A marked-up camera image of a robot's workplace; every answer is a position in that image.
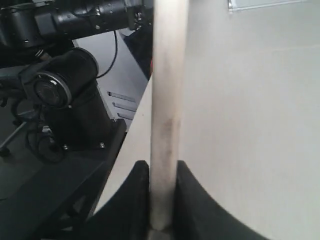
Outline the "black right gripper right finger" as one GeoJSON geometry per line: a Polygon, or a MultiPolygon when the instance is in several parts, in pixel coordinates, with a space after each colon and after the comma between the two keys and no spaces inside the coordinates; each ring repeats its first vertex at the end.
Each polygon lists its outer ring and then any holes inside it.
{"type": "Polygon", "coordinates": [[[222,208],[184,161],[177,164],[172,221],[176,240],[265,240],[222,208]]]}

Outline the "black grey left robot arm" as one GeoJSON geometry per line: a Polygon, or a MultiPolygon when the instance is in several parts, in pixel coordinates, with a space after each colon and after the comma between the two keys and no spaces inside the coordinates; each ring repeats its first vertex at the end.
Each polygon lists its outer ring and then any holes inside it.
{"type": "Polygon", "coordinates": [[[103,149],[114,123],[98,90],[104,76],[92,53],[74,41],[153,19],[152,0],[25,0],[0,7],[0,68],[12,113],[33,123],[35,145],[52,141],[62,151],[103,149]]]}

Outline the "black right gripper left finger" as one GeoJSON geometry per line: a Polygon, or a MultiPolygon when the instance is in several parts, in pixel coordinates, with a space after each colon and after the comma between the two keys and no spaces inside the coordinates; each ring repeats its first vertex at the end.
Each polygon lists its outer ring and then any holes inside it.
{"type": "Polygon", "coordinates": [[[149,166],[137,161],[113,197],[74,235],[76,240],[144,240],[149,224],[149,166]]]}

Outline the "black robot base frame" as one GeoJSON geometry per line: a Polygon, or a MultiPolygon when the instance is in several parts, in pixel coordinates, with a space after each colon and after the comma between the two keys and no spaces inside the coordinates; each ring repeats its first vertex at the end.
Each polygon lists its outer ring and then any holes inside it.
{"type": "Polygon", "coordinates": [[[122,119],[100,150],[69,152],[0,204],[2,240],[71,240],[93,214],[125,138],[122,119]]]}

